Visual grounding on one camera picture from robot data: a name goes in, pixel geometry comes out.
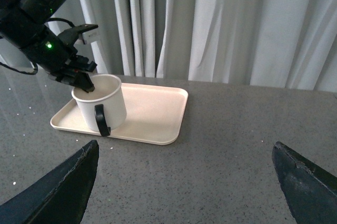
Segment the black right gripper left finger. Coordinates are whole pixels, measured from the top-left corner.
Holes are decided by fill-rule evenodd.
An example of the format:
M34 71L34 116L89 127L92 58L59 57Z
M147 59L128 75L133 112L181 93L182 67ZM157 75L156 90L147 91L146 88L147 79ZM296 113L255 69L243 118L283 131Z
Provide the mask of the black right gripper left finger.
M1 205L1 223L80 223L99 158L92 140L27 189Z

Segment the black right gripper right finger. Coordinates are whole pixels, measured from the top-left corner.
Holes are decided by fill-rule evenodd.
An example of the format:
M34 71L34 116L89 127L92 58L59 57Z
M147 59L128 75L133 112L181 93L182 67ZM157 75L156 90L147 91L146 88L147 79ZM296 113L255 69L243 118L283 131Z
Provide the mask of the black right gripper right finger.
M272 161L296 223L336 223L336 176L279 141Z

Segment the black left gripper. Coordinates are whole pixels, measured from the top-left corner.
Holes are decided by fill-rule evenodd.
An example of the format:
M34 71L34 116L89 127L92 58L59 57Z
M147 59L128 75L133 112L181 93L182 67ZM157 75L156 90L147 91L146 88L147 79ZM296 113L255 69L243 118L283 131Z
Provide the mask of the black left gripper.
M80 34L98 28L95 24L75 26L55 35L48 27L25 47L27 58L41 66L52 80L77 87L87 93L95 90L89 73L97 64L78 55L74 47Z

